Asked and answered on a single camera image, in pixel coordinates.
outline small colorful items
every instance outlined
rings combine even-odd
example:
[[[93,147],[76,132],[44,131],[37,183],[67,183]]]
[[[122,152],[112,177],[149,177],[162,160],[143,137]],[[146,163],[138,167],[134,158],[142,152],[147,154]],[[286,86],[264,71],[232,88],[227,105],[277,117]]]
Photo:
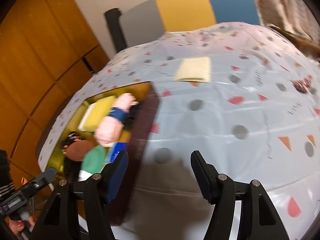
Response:
[[[121,133],[125,116],[129,113],[131,106],[136,105],[135,97],[130,93],[119,96],[108,116],[105,116],[95,131],[94,137],[103,147],[110,147]]]
[[[80,134],[77,133],[76,131],[72,131],[68,134],[68,137],[63,141],[63,144],[62,144],[62,152],[65,153],[66,152],[66,149],[68,149],[68,147],[74,143],[74,142],[77,142],[77,141],[81,141],[83,140],[83,138],[81,138]]]

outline yellow pillow section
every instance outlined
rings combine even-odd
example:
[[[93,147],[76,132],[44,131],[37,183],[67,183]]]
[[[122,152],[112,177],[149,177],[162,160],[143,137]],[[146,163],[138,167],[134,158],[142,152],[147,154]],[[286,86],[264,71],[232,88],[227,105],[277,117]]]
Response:
[[[216,24],[209,0],[156,0],[168,32],[192,31]]]
[[[108,115],[115,100],[115,96],[97,100],[83,124],[84,130],[89,132],[95,131],[102,118]]]

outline blue band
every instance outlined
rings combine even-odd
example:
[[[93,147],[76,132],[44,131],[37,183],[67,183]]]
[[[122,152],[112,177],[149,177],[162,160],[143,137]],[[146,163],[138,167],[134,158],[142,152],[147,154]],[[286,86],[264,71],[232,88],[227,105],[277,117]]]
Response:
[[[120,122],[122,122],[124,120],[124,118],[127,114],[128,114],[127,112],[125,112],[122,109],[117,108],[117,107],[113,107],[109,112],[109,116],[118,119]]]

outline blue pillow section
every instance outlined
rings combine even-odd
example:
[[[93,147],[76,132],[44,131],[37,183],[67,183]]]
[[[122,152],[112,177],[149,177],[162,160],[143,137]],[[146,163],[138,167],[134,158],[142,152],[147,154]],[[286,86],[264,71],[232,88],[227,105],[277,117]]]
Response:
[[[217,23],[245,22],[260,25],[254,0],[210,0]]]

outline brown round object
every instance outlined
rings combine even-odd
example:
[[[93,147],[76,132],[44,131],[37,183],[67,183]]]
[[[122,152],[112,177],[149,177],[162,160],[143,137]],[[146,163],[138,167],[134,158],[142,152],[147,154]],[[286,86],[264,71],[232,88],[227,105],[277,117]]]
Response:
[[[76,162],[82,162],[84,156],[94,148],[93,142],[88,140],[81,140],[72,143],[67,149],[66,149],[66,157],[68,157],[70,160],[76,161]]]

